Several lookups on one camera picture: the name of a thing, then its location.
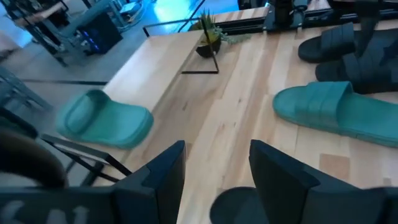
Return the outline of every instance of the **potted plant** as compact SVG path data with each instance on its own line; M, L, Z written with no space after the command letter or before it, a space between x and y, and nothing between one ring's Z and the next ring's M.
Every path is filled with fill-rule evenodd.
M236 35L236 36L228 36L223 33L223 30L219 27L215 26L215 16L210 14L210 11L203 11L200 14L200 18L204 21L207 29L207 33L209 35L209 40L211 43L211 48L213 49L214 54L216 55L220 51L221 41L226 41L229 44L236 44L242 42L248 38L250 35ZM203 26L201 21L194 23L190 28L191 30L202 30ZM207 38L203 36L202 40L197 47L197 53L205 58L211 57L211 50L207 42Z

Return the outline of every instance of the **sandal strap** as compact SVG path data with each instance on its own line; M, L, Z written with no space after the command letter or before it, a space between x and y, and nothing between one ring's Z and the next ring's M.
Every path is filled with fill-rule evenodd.
M309 83L295 105L295 114L308 124L337 127L339 102L350 92L353 92L350 82Z
M388 60L398 56L398 37L393 41L393 43L390 46L385 47L383 51L384 55L380 62L381 65L384 65L385 63L388 62Z
M352 22L322 32L322 54L342 55L354 51L354 24Z
M355 12L361 23L357 55L362 56L372 39L374 28L380 20L381 4L379 0L355 0Z
M343 56L342 67L352 83L388 83L391 80L391 71L388 67L380 66L382 57L382 49L367 50L362 57L351 53Z

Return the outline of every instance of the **plant pot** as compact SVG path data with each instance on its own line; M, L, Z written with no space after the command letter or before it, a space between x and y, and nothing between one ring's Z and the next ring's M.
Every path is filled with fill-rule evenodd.
M216 55L220 51L220 46L221 46L221 37L218 37L216 41L211 43L211 48L213 49L214 54ZM203 45L197 47L197 52L200 56L204 58L210 58L211 57L211 50L209 45Z

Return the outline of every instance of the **succulent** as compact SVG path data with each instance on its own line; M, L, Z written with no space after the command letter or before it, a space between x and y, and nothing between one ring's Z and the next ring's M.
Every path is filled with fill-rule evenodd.
M215 27L216 17L214 15L210 14L210 10L203 11L200 14L200 18L204 21L206 28L208 29L209 39L210 39L211 43L216 41L218 38L221 38L221 40L223 40L229 44L237 44L237 43L243 42L247 39L250 39L250 37L251 37L250 34L229 36L229 35L223 33L223 30L221 28ZM202 29L203 29L203 26L201 24L201 21L194 23L194 25L192 25L190 28L190 30L202 30ZM203 37L202 40L200 41L200 43L202 45L208 44L206 37Z

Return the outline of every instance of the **black slide sandal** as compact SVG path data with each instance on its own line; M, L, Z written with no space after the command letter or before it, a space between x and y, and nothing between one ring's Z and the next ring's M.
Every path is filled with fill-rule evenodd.
M268 223L265 210L253 187L235 187L221 193L210 208L210 220L212 224Z
M321 63L315 70L320 82L350 81L360 94L398 91L398 58L381 63L383 49L368 48L362 57L354 53L341 60Z
M368 32L367 30L364 34L362 31L354 31L352 22L325 30L321 36L302 42L298 47L298 56L310 63L328 62L338 60L341 56L353 53L358 48L365 49L367 46L385 42L390 44L398 36L398 29L375 30L367 44L366 39L370 35Z

